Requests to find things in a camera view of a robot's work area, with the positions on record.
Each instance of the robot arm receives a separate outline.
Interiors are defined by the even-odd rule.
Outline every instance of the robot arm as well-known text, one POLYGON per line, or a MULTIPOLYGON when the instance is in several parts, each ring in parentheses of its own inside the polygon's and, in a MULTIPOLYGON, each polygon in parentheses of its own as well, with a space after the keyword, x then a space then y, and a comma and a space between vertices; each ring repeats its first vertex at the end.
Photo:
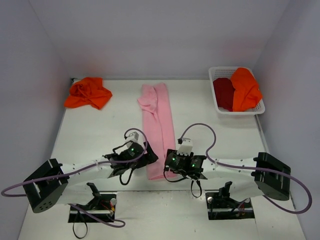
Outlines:
POLYGON ((164 171, 172 171, 194 181, 213 178, 226 178, 226 186, 220 190, 231 199, 241 202, 256 196, 268 196, 271 199, 287 201, 290 198, 290 179, 282 175, 257 170, 237 169, 221 166, 228 164, 239 167, 267 168, 286 174, 290 167, 266 152, 247 159, 215 159, 215 163, 204 155, 194 155, 193 143, 189 138, 178 140, 178 150, 169 149, 164 171))
POLYGON ((55 204, 86 205, 97 197, 97 191, 94 191, 96 187, 89 181, 121 176, 129 169, 134 171, 154 163, 158 157, 149 144, 147 144, 145 154, 137 161, 123 163, 123 161, 130 161, 139 157, 144 152, 145 148, 138 143, 138 137, 137 132, 131 133, 123 145, 112 150, 113 153, 103 155, 99 160, 96 159, 93 162, 66 164, 58 163, 55 158, 46 161, 25 182, 48 176, 77 173, 67 177, 52 178, 24 185, 23 188, 33 212, 44 212, 55 204), (124 146, 127 147, 126 150, 119 154, 116 153, 116 150, 124 146))

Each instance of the gray wall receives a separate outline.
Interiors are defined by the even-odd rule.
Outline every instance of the gray wall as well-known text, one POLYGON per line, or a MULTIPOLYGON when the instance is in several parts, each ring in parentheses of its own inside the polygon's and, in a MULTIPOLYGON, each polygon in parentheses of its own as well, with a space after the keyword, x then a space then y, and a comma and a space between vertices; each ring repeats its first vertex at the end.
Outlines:
MULTIPOLYGON (((1 0, 1 190, 22 182, 50 157, 69 83, 67 71, 29 2, 1 0)), ((26 198, 0 196, 1 240, 18 238, 27 206, 26 198)))
POLYGON ((30 0, 73 77, 252 68, 289 0, 30 0))
MULTIPOLYGON (((253 72, 259 80, 266 111, 262 128, 275 157, 291 166, 292 175, 311 190, 313 206, 299 215, 310 240, 320 226, 320 1, 292 0, 253 72)), ((291 185, 297 209, 307 196, 291 185)))

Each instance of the pink towel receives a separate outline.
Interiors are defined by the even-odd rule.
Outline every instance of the pink towel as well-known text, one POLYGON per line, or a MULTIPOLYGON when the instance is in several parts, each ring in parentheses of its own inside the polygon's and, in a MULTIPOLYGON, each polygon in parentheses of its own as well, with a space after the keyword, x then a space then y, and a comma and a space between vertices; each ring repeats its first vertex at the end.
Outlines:
MULTIPOLYGON (((174 125, 167 86, 159 83, 155 86, 142 85, 142 96, 138 98, 142 109, 143 132, 158 160, 146 166, 149 180, 164 178, 164 167, 168 149, 176 149, 174 125)), ((167 172, 167 178, 176 175, 167 172)))

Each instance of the orange cloth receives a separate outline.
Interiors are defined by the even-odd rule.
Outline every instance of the orange cloth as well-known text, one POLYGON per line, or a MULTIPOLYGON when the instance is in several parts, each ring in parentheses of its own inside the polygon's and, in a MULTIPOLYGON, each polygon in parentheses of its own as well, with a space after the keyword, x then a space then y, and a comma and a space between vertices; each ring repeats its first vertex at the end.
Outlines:
POLYGON ((64 106, 72 109, 90 104, 100 110, 112 97, 111 91, 103 87, 101 77, 86 77, 73 84, 69 92, 64 106))
POLYGON ((251 72, 243 67, 239 67, 231 76, 231 82, 235 89, 233 96, 234 112, 244 112, 255 108, 262 99, 259 91, 259 84, 251 72))

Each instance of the white plastic basket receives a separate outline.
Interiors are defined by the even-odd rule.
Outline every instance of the white plastic basket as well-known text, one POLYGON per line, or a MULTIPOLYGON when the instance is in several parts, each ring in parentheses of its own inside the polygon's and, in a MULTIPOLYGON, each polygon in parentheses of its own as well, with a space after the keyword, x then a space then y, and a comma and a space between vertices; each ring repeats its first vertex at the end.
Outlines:
MULTIPOLYGON (((222 107, 218 107, 216 93, 214 88, 214 81, 218 78, 228 78, 230 79, 232 74, 238 69, 242 68, 240 66, 214 66, 209 68, 209 77, 210 77, 210 84, 211 90, 213 95, 213 101, 215 109, 220 114, 225 115, 256 115, 256 114, 263 114, 266 110, 264 101, 261 99, 260 102, 255 106, 255 108, 250 108, 246 111, 228 111, 222 107)), ((252 75, 254 75, 251 69, 245 67, 250 71, 252 75)))

